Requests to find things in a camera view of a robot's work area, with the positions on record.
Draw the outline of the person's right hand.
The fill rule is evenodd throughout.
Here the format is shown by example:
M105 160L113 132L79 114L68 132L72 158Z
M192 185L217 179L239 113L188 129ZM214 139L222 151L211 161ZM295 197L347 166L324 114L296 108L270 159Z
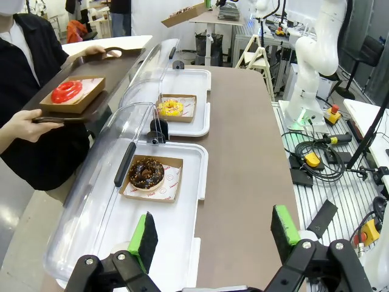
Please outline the person's right hand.
M63 123L55 122L34 123L33 119L40 117L41 114L40 109L19 111L3 126L3 129L12 139L36 142L43 134L64 126Z

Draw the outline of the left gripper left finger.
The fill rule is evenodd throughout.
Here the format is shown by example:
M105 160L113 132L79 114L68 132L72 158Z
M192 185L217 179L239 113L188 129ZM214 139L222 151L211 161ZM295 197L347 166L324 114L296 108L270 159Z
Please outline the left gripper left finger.
M105 259L80 257L66 285L66 291L159 291L148 275L158 243L154 218L140 216L127 248Z

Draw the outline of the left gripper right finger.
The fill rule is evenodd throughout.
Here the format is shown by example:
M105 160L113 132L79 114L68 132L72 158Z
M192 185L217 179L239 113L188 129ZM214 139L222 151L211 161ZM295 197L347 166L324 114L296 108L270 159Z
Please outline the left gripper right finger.
M285 205L274 205L270 230L282 263L266 291L298 291L308 279L326 291L372 291L365 270L348 240L324 246L302 239Z

